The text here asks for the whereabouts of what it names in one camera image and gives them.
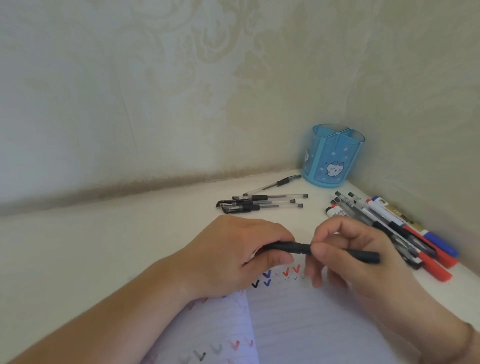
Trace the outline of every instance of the cartoon character print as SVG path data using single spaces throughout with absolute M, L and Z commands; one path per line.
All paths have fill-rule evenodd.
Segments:
M 335 177 L 335 176 L 338 176 L 341 173 L 341 171 L 343 171 L 343 162 L 339 163 L 339 162 L 335 161 L 333 163 L 330 163 L 327 166 L 326 175 L 330 176 L 330 177 Z

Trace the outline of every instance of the lined paper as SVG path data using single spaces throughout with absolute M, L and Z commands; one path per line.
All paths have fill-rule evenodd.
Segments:
M 304 262 L 297 256 L 247 290 L 259 362 L 397 363 L 351 292 L 325 283 L 312 288 Z
M 141 364 L 259 364 L 245 291 L 190 302 Z

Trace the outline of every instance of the blue pen holder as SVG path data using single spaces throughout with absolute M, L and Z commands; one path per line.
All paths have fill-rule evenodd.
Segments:
M 361 133 L 343 125 L 314 126 L 301 171 L 303 177 L 320 187 L 341 186 L 364 141 Z

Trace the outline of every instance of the white desk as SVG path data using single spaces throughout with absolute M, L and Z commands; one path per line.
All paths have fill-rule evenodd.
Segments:
M 0 363 L 123 285 L 155 260 L 187 244 L 221 212 L 217 200 L 298 171 L 166 189 L 82 206 L 0 219 Z M 346 183 L 344 194 L 361 191 Z M 283 224 L 309 243 L 335 190 L 304 180 L 272 192 L 308 193 L 303 209 L 241 215 Z M 462 319 L 480 327 L 480 278 L 461 265 L 439 283 L 424 270 L 422 285 Z M 411 351 L 388 337 L 400 361 Z

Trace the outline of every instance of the forearm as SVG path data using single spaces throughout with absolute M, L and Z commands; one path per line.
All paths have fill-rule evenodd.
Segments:
M 427 295 L 412 308 L 412 317 L 406 321 L 401 336 L 422 353 L 423 363 L 444 363 L 462 353 L 471 334 L 460 318 Z M 480 336 L 474 338 L 466 355 L 455 363 L 480 362 Z
M 163 329 L 193 297 L 175 256 L 54 331 L 11 364 L 137 364 Z

